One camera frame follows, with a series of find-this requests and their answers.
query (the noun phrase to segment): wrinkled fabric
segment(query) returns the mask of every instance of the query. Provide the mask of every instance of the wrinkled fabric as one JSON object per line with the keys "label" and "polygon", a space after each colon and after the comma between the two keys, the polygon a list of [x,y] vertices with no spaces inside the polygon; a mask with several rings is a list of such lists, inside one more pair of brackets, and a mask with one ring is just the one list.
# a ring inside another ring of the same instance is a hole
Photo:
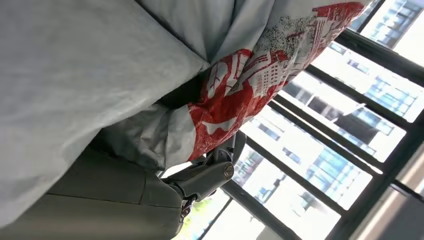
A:
{"label": "wrinkled fabric", "polygon": [[[126,124],[126,129],[106,128],[105,131],[112,136],[127,132],[124,134],[130,136],[133,143],[138,143],[120,148],[115,153],[128,158],[128,152],[143,153],[145,148],[149,148],[154,151],[151,156],[154,155],[152,162],[156,163],[156,167],[150,167],[166,169],[194,160],[212,150],[232,136],[244,122],[258,114],[278,91],[306,68],[360,14],[368,2],[369,0],[235,1],[233,22],[230,27],[227,27],[227,22],[223,24],[225,37],[215,54],[211,53],[213,47],[205,48],[206,44],[194,44],[195,39],[188,34],[193,29],[183,27],[191,23],[192,20],[187,18],[192,15],[207,18],[204,15],[211,14],[207,9],[199,8],[192,13],[194,10],[190,7],[183,8],[184,10],[163,7],[166,1],[157,3],[160,3],[161,8],[155,4],[147,4],[153,13],[158,14],[159,19],[173,28],[179,39],[204,54],[203,58],[213,59],[213,65],[205,74],[199,101],[189,102],[177,110],[162,112],[161,117],[152,119],[158,123],[154,126],[146,121],[132,127]],[[185,122],[187,115],[181,114],[184,111],[189,112],[193,127]],[[142,111],[132,118],[145,114],[150,113]],[[177,131],[169,131],[168,125],[181,127],[175,127]],[[129,134],[132,128],[138,129],[138,137]],[[158,132],[158,129],[163,131],[159,130],[160,133],[154,137],[155,144],[146,146],[145,139],[151,137],[152,131]],[[181,137],[182,142],[180,149],[167,147],[170,140],[178,137]],[[155,147],[159,143],[162,146],[160,149]],[[141,162],[141,156],[142,154],[132,154],[131,160]]]}
{"label": "wrinkled fabric", "polygon": [[[147,10],[133,0],[0,1],[0,227],[103,127],[113,149],[158,169],[211,150],[368,0],[139,2]],[[151,106],[207,68],[198,101]]]}
{"label": "wrinkled fabric", "polygon": [[2,0],[0,32],[0,227],[101,128],[209,67],[133,0]]}

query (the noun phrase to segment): glass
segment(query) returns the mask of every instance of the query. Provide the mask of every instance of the glass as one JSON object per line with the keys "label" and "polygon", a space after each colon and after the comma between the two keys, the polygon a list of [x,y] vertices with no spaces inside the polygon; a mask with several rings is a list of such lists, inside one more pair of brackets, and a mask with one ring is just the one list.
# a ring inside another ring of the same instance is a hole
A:
{"label": "glass", "polygon": [[190,214],[184,219],[181,231],[172,240],[198,239],[229,199],[230,197],[219,188],[212,196],[194,202]]}
{"label": "glass", "polygon": [[[379,43],[401,56],[424,66],[423,3],[416,0],[386,0],[362,30],[361,35]],[[369,15],[367,9],[358,17],[362,20]],[[352,22],[352,30],[358,30],[359,22]]]}
{"label": "glass", "polygon": [[[249,146],[244,147],[234,176],[237,176],[233,178],[236,183],[304,240],[325,239],[340,218]],[[319,181],[317,174],[309,179]],[[333,184],[328,189],[335,190],[335,186]]]}
{"label": "glass", "polygon": [[256,240],[265,226],[232,201],[204,236],[204,240]]}
{"label": "glass", "polygon": [[424,109],[424,88],[336,42],[312,64],[410,123]]}
{"label": "glass", "polygon": [[368,6],[366,6],[365,9],[363,10],[362,14],[352,21],[352,23],[349,26],[349,29],[355,32],[358,31],[358,29],[365,22],[365,19],[367,19],[367,17],[370,15],[370,13],[376,7],[379,1],[380,0],[375,0],[371,2],[370,4],[368,4]]}
{"label": "glass", "polygon": [[[258,124],[270,129],[278,126],[280,139],[269,137]],[[240,129],[344,209],[349,209],[372,178],[269,106]],[[247,164],[240,166],[242,173],[254,174],[252,169],[261,164],[261,159],[257,153],[249,155]]]}
{"label": "glass", "polygon": [[[302,101],[305,93],[309,99]],[[364,104],[352,100],[306,72],[296,76],[279,95],[380,162],[386,160],[406,133],[364,107]]]}

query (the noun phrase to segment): bolt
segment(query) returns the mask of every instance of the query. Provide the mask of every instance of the bolt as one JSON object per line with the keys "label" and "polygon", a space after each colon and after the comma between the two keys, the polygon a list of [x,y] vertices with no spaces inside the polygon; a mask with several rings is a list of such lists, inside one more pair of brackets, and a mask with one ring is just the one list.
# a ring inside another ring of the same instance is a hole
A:
{"label": "bolt", "polygon": [[227,165],[225,167],[225,170],[224,170],[224,176],[227,179],[231,179],[233,177],[233,174],[234,174],[234,167],[233,167],[233,165],[232,164]]}

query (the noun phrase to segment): red and white bag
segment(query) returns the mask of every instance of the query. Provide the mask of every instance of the red and white bag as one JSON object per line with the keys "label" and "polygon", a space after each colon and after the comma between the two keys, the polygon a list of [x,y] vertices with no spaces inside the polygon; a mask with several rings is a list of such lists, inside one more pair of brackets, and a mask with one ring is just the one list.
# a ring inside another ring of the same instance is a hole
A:
{"label": "red and white bag", "polygon": [[[245,1],[235,10],[237,15],[212,57],[226,53],[208,70],[200,100],[175,110],[153,105],[106,128],[109,143],[118,155],[152,169],[163,170],[196,159],[258,114],[360,14],[367,2]],[[151,7],[166,22],[166,11],[160,11],[157,5]],[[181,29],[178,23],[168,23]],[[176,34],[182,39],[187,36],[184,29]],[[117,137],[123,134],[126,140]]]}

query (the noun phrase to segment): window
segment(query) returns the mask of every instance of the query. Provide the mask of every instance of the window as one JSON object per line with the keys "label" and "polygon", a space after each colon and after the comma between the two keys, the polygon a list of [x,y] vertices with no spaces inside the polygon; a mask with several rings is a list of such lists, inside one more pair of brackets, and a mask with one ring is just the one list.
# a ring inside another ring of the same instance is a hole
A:
{"label": "window", "polygon": [[[420,26],[424,25],[419,4],[415,0],[377,0],[350,28],[424,66],[424,48],[417,47],[423,40]],[[379,189],[388,183],[401,184],[394,181],[396,169],[404,166],[424,141],[418,134],[422,132],[418,126],[424,122],[417,117],[424,109],[424,84],[405,69],[390,70],[374,63],[372,60],[378,60],[389,67],[388,61],[402,59],[391,51],[377,51],[379,48],[357,34],[345,32],[337,41],[371,60],[331,43],[313,66],[241,127],[249,138],[235,166],[235,182],[231,182],[241,186],[236,187],[242,194],[232,196],[245,207],[253,201],[252,212],[258,213],[263,206],[268,209],[264,213],[273,214],[304,240],[325,239],[330,231],[331,239],[349,239],[358,226],[351,220],[370,211],[370,205],[381,196]],[[365,48],[355,48],[349,41],[375,51],[377,57],[366,55]],[[390,57],[382,59],[381,54]],[[412,68],[414,73],[423,71]],[[414,182],[423,182],[422,177]],[[269,239],[261,238],[267,228],[237,203],[226,206],[204,239]],[[332,230],[341,216],[343,221]]]}
{"label": "window", "polygon": [[[323,55],[327,54],[326,51],[333,52],[333,50],[327,49],[323,52]],[[321,56],[319,56],[317,58],[318,62],[315,60],[312,64],[316,64],[320,67],[325,66],[325,68],[327,68],[327,64],[323,63],[324,61],[327,63],[334,62],[329,59],[329,57],[334,58],[333,54],[326,55],[324,57],[325,58],[320,60]],[[343,65],[352,68],[346,63],[343,63]],[[352,82],[357,84],[358,88],[367,89],[366,85],[365,87],[358,85],[358,82],[360,81],[357,80],[357,78],[347,79],[349,80],[346,81],[346,84],[348,82]],[[334,88],[317,80],[310,74],[302,72],[292,80],[292,83],[301,86],[301,84],[298,83],[299,81],[307,82],[309,86],[313,86],[316,89],[314,99],[308,104],[302,104],[298,100],[286,94],[283,90],[280,91],[279,95],[297,106],[304,105],[304,107],[300,107],[303,111],[317,118],[320,122],[329,128],[332,128],[335,132],[339,133],[361,149],[366,152],[373,153],[373,156],[378,161],[384,162],[405,134],[405,132],[399,127],[396,127],[385,118],[364,107],[364,104],[359,104],[344,94],[341,94]]]}
{"label": "window", "polygon": [[195,202],[184,219],[181,231],[172,240],[198,239],[229,199],[221,189],[217,189],[213,195]]}
{"label": "window", "polygon": [[263,159],[255,151],[248,152],[246,157],[243,155],[240,156],[240,159],[234,166],[234,176],[232,179],[240,186],[243,186]]}
{"label": "window", "polygon": [[328,47],[336,52],[338,52],[339,54],[343,55],[346,53],[346,48],[337,44],[337,43],[330,43],[330,45],[328,45]]}
{"label": "window", "polygon": [[260,130],[262,130],[264,133],[266,133],[268,136],[270,136],[275,141],[278,141],[280,139],[280,136],[277,135],[277,133],[273,132],[271,129],[263,125],[262,123],[258,127]]}
{"label": "window", "polygon": [[240,204],[231,201],[203,240],[256,240],[264,230],[264,224],[254,218]]}
{"label": "window", "polygon": [[[325,194],[327,194],[326,191],[332,187],[332,184],[336,179],[338,179],[339,175],[350,174],[349,172],[343,172],[346,171],[345,167],[348,166],[349,168],[352,168],[353,171],[360,172],[360,176],[353,178],[351,183],[339,183],[340,185],[346,185],[347,187],[338,189],[337,193],[341,196],[347,194],[347,196],[345,198],[334,198],[334,201],[338,202],[343,208],[348,209],[354,201],[354,196],[358,196],[362,192],[367,183],[371,180],[371,176],[349,163],[341,155],[335,153],[329,147],[316,140],[281,114],[278,114],[278,117],[271,117],[271,114],[273,115],[274,112],[271,111],[269,106],[266,106],[254,118],[260,121],[267,119],[268,121],[272,121],[271,123],[274,125],[280,123],[280,125],[285,126],[284,134],[281,136],[283,140],[279,142],[267,141],[260,134],[256,133],[255,127],[249,122],[244,124],[241,127],[241,130],[251,139],[263,146],[281,162],[290,166],[295,172],[301,175],[304,179],[308,180],[312,185],[322,190]],[[266,166],[266,164],[262,162],[259,164],[258,168],[260,166]],[[253,175],[255,175],[258,171],[258,169],[254,170]],[[264,170],[261,174],[268,172],[268,175],[271,176],[271,171],[271,169]],[[278,177],[267,181],[266,187],[261,187],[266,190],[273,191],[276,179],[281,180],[283,177],[285,178],[284,174],[280,171],[277,171],[275,175]],[[259,179],[252,178],[252,176],[246,181],[243,188],[248,186],[250,181],[260,181]],[[356,184],[355,189],[349,188],[350,184],[354,184],[353,182]],[[252,196],[256,196],[260,189],[261,188],[257,186],[254,193],[252,193]]]}
{"label": "window", "polygon": [[299,102],[306,104],[312,97],[312,93],[302,89],[294,82],[290,82],[287,86],[283,88],[283,91],[288,93],[293,98],[299,100]]}
{"label": "window", "polygon": [[368,69],[367,67],[365,67],[365,66],[361,65],[360,63],[357,63],[357,62],[356,62],[356,61],[354,61],[354,60],[351,60],[351,59],[350,59],[350,60],[347,62],[347,64],[348,64],[348,65],[350,65],[350,66],[352,66],[352,67],[354,67],[354,68],[356,68],[357,70],[359,70],[359,71],[363,72],[364,74],[368,74],[369,69]]}
{"label": "window", "polygon": [[421,7],[406,0],[387,1],[378,19],[370,22],[364,35],[387,48],[394,48],[419,16]]}
{"label": "window", "polygon": [[293,152],[291,152],[290,150],[288,150],[287,148],[283,147],[282,151],[285,153],[285,155],[287,157],[289,157],[291,160],[293,160],[295,163],[300,164],[301,163],[301,159],[300,157],[298,157],[296,154],[294,154]]}
{"label": "window", "polygon": [[377,76],[375,80],[376,82],[369,88],[365,95],[403,117],[416,98],[398,88],[391,87],[380,76]]}
{"label": "window", "polygon": [[[251,151],[253,149],[249,146],[243,149],[246,153]],[[340,218],[340,215],[266,159],[256,167],[242,188],[305,240],[324,239]],[[316,227],[305,231],[305,226],[310,224]]]}
{"label": "window", "polygon": [[[424,66],[424,50],[417,47],[423,41],[423,4],[416,0],[376,1],[349,27],[401,56]],[[377,11],[371,15],[374,7]]]}

